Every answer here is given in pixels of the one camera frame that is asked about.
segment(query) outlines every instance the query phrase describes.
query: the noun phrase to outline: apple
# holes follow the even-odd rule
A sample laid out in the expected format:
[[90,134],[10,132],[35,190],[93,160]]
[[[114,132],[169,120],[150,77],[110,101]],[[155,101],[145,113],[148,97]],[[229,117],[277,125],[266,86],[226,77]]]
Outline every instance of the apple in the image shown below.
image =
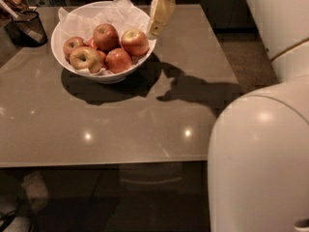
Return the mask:
[[93,37],[90,38],[90,39],[87,41],[87,45],[88,45],[89,47],[94,48],[95,50],[98,49],[98,46],[95,44],[95,41],[94,41],[94,38],[93,38]]
[[102,68],[102,56],[89,46],[76,48],[70,54],[70,64],[76,70],[88,69],[90,73],[98,73]]
[[112,73],[122,73],[131,67],[132,58],[123,48],[116,48],[107,53],[105,64]]
[[63,45],[63,52],[67,60],[70,59],[70,54],[78,47],[85,46],[84,39],[78,36],[70,37]]
[[119,47],[119,34],[116,28],[109,23],[98,25],[93,33],[95,44],[102,51],[110,51]]
[[107,69],[107,67],[105,65],[106,54],[101,50],[98,50],[98,53],[102,57],[102,67]]
[[126,30],[122,35],[121,44],[124,50],[134,57],[142,57],[149,50],[146,34],[137,28]]

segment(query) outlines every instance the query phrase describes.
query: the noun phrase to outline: napkin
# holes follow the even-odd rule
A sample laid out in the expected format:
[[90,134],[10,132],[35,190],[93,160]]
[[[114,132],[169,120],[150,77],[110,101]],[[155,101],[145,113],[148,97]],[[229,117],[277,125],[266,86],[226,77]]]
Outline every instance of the napkin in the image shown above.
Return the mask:
[[130,0],[114,0],[93,3],[87,6],[89,12],[79,14],[67,12],[60,8],[58,16],[61,25],[63,40],[69,37],[79,36],[88,41],[93,31],[101,23],[110,23],[118,31],[120,37],[129,28],[138,28],[144,32],[147,30],[149,17],[142,11],[136,10]]

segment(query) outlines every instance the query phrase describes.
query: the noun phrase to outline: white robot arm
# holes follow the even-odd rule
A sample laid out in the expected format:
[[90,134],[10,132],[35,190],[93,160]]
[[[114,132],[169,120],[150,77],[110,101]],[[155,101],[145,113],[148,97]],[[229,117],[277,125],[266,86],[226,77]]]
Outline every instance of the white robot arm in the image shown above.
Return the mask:
[[211,232],[309,231],[309,0],[247,0],[279,84],[233,101],[209,145]]
[[148,25],[149,39],[156,39],[169,21],[176,7],[175,0],[153,0],[151,6],[151,20]]

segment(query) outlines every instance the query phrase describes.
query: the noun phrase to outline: white bowl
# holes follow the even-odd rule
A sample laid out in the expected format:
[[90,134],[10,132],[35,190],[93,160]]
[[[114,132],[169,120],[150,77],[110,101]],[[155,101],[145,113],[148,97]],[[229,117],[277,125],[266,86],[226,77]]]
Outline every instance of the white bowl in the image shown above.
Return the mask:
[[[102,13],[104,13],[105,9],[111,10],[111,2],[104,1],[104,2],[97,2],[97,3],[88,4],[88,5],[79,7],[77,9],[73,10],[70,13],[72,15],[83,16],[85,18],[85,21],[87,21],[87,19],[92,19],[93,17],[95,17],[97,15],[101,15]],[[137,7],[134,7],[134,6],[129,8],[129,12],[130,12],[131,21],[127,24],[129,24],[129,26],[131,28],[132,27],[140,28],[145,32],[146,27],[147,27],[147,23],[148,23],[150,17],[145,12],[143,12],[142,10],[140,10]],[[119,9],[117,11],[117,13],[120,14],[121,17],[127,16],[126,8]],[[121,21],[118,21],[116,24],[114,24],[113,22],[110,21],[110,18],[108,18],[107,21],[105,21],[105,18],[102,18],[100,20],[100,23],[103,23],[103,22],[108,22],[108,23],[113,24],[116,27],[116,29],[118,30],[120,37],[121,37],[125,28],[119,28],[118,24],[120,24],[121,26],[124,27],[124,23],[122,23]],[[63,32],[62,23],[63,22],[59,22],[57,24],[57,26],[55,27],[55,29],[52,33],[52,36],[51,36],[51,49],[52,49],[52,52],[53,52],[55,58],[68,71],[75,73],[75,74],[78,74],[80,76],[92,79],[92,80],[100,82],[100,83],[110,84],[110,83],[116,83],[116,82],[120,82],[120,81],[124,80],[126,78],[126,76],[135,72],[138,69],[138,67],[147,60],[147,58],[151,55],[151,53],[153,52],[153,50],[155,48],[156,40],[149,41],[150,49],[149,49],[148,53],[144,57],[138,59],[137,63],[134,63],[131,66],[131,68],[129,70],[125,71],[125,72],[111,74],[111,75],[91,74],[88,71],[77,72],[68,63],[68,61],[65,59],[65,56],[64,56],[64,53],[63,53],[63,44],[64,44],[65,40],[68,39],[69,37],[76,36],[76,35],[74,35],[73,32],[72,32],[72,35],[68,34],[67,32],[66,33]]]

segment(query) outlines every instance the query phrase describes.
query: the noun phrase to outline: gray table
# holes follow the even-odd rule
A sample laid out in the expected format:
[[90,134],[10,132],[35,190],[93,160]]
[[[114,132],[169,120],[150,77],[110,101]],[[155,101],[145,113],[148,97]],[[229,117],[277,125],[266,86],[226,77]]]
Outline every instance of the gray table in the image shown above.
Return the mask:
[[[58,8],[38,12],[50,39]],[[179,5],[118,84],[64,70],[50,41],[1,47],[0,167],[207,160],[217,115],[241,93],[199,5]]]

